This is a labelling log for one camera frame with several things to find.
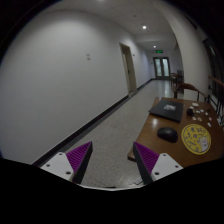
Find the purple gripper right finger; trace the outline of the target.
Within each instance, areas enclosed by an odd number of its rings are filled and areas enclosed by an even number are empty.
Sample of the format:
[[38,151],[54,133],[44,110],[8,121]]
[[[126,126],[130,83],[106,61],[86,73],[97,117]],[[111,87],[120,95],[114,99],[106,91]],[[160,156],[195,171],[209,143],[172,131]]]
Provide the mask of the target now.
[[182,169],[167,153],[157,154],[146,146],[134,142],[133,153],[145,185]]

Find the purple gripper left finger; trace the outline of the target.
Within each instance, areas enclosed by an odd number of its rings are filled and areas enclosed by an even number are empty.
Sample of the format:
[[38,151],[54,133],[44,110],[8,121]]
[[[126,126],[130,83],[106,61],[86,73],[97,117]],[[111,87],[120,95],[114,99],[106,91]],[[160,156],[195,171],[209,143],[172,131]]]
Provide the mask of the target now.
[[80,184],[93,152],[92,142],[87,142],[68,153],[58,152],[42,169],[65,180]]

